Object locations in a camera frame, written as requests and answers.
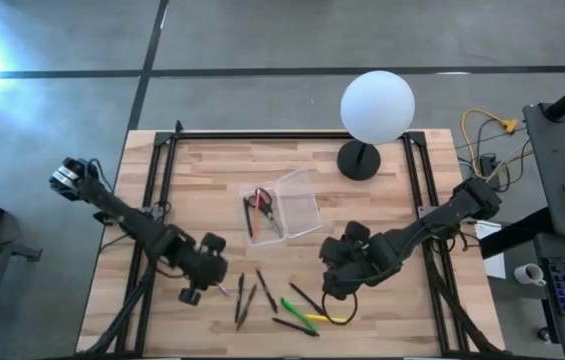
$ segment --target wooden table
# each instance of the wooden table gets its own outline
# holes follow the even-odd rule
[[[453,187],[462,180],[453,140],[448,130],[425,132],[438,195],[444,202],[450,197]],[[154,131],[132,131],[125,145],[115,192],[132,206],[139,206],[142,201],[154,135]],[[158,275],[145,356],[378,357],[439,354],[419,248],[404,263],[401,272],[375,288],[360,288],[358,314],[347,326],[319,322],[320,337],[311,338],[278,325],[271,321],[275,314],[258,285],[246,323],[240,332],[235,330],[235,294],[241,273],[246,274],[245,298],[247,289],[258,281],[255,269],[259,268],[278,302],[283,296],[299,310],[313,312],[288,283],[294,282],[319,301],[322,273],[326,267],[318,258],[318,251],[327,236],[339,238],[349,220],[357,220],[378,232],[404,227],[416,219],[403,145],[395,142],[378,146],[382,156],[378,174],[371,180],[354,182],[339,173],[335,162],[344,142],[178,141],[169,199],[173,211],[167,221],[177,223],[196,239],[201,239],[208,231],[226,239],[224,254],[229,261],[229,270],[224,286],[232,295],[227,298],[211,288],[202,294],[199,305],[192,307],[177,299],[180,289],[185,286],[183,280]],[[273,181],[297,167],[310,170],[322,228],[279,245],[248,246],[239,187]],[[158,173],[156,186],[160,185],[161,178]],[[423,181],[421,186],[422,193],[426,194]],[[108,229],[103,243],[120,234],[119,229]],[[108,247],[99,256],[78,350],[93,344],[120,309],[132,249],[133,242],[127,239]],[[463,307],[490,341],[504,348],[479,248],[462,252],[458,245],[452,252],[452,260]],[[332,316],[347,317],[352,311],[352,300],[338,302],[331,299],[327,306]],[[297,322],[282,308],[278,316]],[[448,309],[445,317],[450,319]],[[132,318],[132,330],[129,332],[130,348],[133,347],[136,322],[137,315]],[[449,336],[453,338],[450,320],[447,320],[447,326]]]

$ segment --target white mug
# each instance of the white mug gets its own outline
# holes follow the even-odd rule
[[[537,286],[546,285],[544,271],[536,264],[526,264],[519,266],[513,272],[520,284],[533,284]]]

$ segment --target yellow marker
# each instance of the yellow marker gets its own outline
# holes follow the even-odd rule
[[[321,321],[329,321],[329,319],[326,318],[326,316],[322,316],[322,315],[316,315],[316,314],[304,314],[304,316],[309,319],[309,320],[321,320]],[[346,319],[343,318],[334,318],[333,316],[331,316],[331,320],[335,321],[335,322],[345,322]]]

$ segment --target white globe lamp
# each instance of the white globe lamp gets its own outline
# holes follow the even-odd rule
[[[338,168],[352,180],[367,180],[380,168],[380,153],[373,145],[386,144],[406,131],[415,113],[411,87],[387,71],[357,77],[340,102],[342,124],[356,139],[340,149]]]

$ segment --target clear plastic box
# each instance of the clear plastic box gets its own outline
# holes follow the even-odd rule
[[[257,238],[253,239],[249,235],[246,213],[242,211],[246,238],[250,245],[262,246],[280,243],[287,238],[298,237],[322,226],[308,170],[295,170],[273,182],[241,186],[242,209],[245,208],[244,201],[255,196],[255,190],[258,188],[266,190],[272,197],[271,207],[274,219],[279,225],[280,234],[275,231],[272,222],[262,211],[258,210],[256,213],[253,207],[247,207],[253,228],[255,217],[258,217]]]

